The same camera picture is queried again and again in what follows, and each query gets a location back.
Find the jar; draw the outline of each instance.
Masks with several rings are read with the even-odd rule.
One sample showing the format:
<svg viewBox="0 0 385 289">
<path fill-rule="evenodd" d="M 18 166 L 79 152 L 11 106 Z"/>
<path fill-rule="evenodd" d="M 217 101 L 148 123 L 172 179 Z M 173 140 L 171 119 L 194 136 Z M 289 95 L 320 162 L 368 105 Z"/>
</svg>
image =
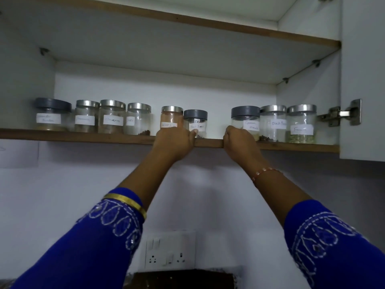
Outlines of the jar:
<svg viewBox="0 0 385 289">
<path fill-rule="evenodd" d="M 286 106 L 270 105 L 261 107 L 260 141 L 286 141 Z"/>
<path fill-rule="evenodd" d="M 58 99 L 38 97 L 36 107 L 36 130 L 68 131 L 72 104 Z"/>
<path fill-rule="evenodd" d="M 288 108 L 288 142 L 315 144 L 317 107 L 314 104 L 299 104 Z"/>
<path fill-rule="evenodd" d="M 185 129 L 198 130 L 195 138 L 206 138 L 207 111 L 188 109 L 183 113 Z"/>
<path fill-rule="evenodd" d="M 100 103 L 77 100 L 75 108 L 75 132 L 97 133 Z"/>
<path fill-rule="evenodd" d="M 99 129 L 102 134 L 122 134 L 126 105 L 123 102 L 111 99 L 100 101 Z"/>
<path fill-rule="evenodd" d="M 127 135 L 150 136 L 151 106 L 144 103 L 129 103 L 127 105 L 126 124 L 124 133 Z"/>
<path fill-rule="evenodd" d="M 257 106 L 237 106 L 231 109 L 231 124 L 247 130 L 256 141 L 259 140 L 259 113 Z"/>
<path fill-rule="evenodd" d="M 183 128 L 183 108 L 179 106 L 163 106 L 161 128 Z"/>
</svg>

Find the white cabinet door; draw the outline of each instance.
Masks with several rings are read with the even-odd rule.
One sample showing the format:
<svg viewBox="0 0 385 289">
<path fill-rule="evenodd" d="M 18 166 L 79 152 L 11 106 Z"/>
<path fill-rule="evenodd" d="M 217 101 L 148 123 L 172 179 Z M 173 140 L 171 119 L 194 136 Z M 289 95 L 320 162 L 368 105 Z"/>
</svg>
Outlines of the white cabinet door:
<svg viewBox="0 0 385 289">
<path fill-rule="evenodd" d="M 341 108 L 362 98 L 362 123 L 341 121 L 341 158 L 385 161 L 385 0 L 343 0 Z"/>
</svg>

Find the bracelet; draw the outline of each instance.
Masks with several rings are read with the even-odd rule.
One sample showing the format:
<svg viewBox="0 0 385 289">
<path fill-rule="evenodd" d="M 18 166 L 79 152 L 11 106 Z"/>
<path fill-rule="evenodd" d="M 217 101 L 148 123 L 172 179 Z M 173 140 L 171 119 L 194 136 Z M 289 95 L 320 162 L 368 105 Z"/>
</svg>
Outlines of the bracelet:
<svg viewBox="0 0 385 289">
<path fill-rule="evenodd" d="M 130 199 L 126 196 L 123 196 L 121 194 L 114 194 L 114 193 L 108 193 L 106 194 L 103 199 L 117 199 L 118 201 L 121 201 L 139 211 L 140 214 L 143 215 L 143 218 L 146 220 L 147 213 L 146 210 L 143 209 L 141 205 L 139 205 L 137 202 L 135 202 L 133 199 Z"/>
<path fill-rule="evenodd" d="M 256 172 L 255 176 L 251 180 L 253 181 L 253 183 L 255 183 L 255 180 L 256 180 L 258 175 L 260 175 L 261 173 L 263 173 L 265 171 L 270 171 L 270 170 L 275 170 L 275 171 L 280 172 L 279 170 L 276 170 L 275 168 L 271 168 L 271 167 L 262 168 L 260 171 Z"/>
</svg>

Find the metal hinge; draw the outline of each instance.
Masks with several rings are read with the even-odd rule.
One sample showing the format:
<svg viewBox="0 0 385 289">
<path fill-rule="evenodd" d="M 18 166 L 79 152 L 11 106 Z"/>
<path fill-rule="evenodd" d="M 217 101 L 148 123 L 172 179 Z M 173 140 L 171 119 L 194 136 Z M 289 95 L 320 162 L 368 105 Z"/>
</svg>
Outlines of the metal hinge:
<svg viewBox="0 0 385 289">
<path fill-rule="evenodd" d="M 329 122 L 329 127 L 338 127 L 344 117 L 350 121 L 351 126 L 358 126 L 361 124 L 361 105 L 362 99 L 355 99 L 345 111 L 341 111 L 340 106 L 332 107 L 329 113 L 319 115 L 318 119 L 321 122 Z"/>
</svg>

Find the jar lid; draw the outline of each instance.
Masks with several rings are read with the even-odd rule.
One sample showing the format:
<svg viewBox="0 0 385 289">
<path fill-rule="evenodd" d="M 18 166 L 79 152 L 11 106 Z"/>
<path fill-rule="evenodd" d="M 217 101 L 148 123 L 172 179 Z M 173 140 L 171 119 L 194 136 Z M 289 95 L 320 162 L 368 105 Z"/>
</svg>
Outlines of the jar lid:
<svg viewBox="0 0 385 289">
<path fill-rule="evenodd" d="M 200 109 L 187 109 L 184 111 L 183 116 L 185 119 L 197 118 L 207 121 L 207 111 L 202 111 Z"/>
<path fill-rule="evenodd" d="M 131 102 L 127 105 L 127 110 L 129 109 L 143 109 L 145 111 L 151 112 L 151 106 L 144 103 L 138 103 L 138 102 Z"/>
<path fill-rule="evenodd" d="M 33 105 L 36 108 L 61 109 L 68 112 L 71 112 L 72 109 L 72 104 L 67 101 L 44 97 L 36 98 Z"/>
<path fill-rule="evenodd" d="M 89 106 L 89 107 L 100 107 L 100 103 L 92 100 L 77 100 L 76 107 L 78 106 Z"/>
<path fill-rule="evenodd" d="M 278 112 L 278 111 L 286 112 L 286 106 L 272 104 L 270 106 L 261 107 L 261 114 L 266 112 Z"/>
<path fill-rule="evenodd" d="M 116 106 L 126 110 L 126 104 L 112 99 L 103 99 L 100 101 L 100 106 Z"/>
<path fill-rule="evenodd" d="M 296 106 L 291 106 L 288 108 L 288 114 L 298 111 L 317 112 L 317 106 L 315 106 L 314 104 L 298 104 Z"/>
<path fill-rule="evenodd" d="M 164 111 L 174 111 L 174 112 L 180 112 L 182 114 L 183 108 L 181 108 L 179 106 L 163 106 L 162 112 L 164 112 Z"/>
<path fill-rule="evenodd" d="M 257 106 L 237 106 L 231 109 L 231 118 L 238 116 L 258 117 L 260 109 Z"/>
</svg>

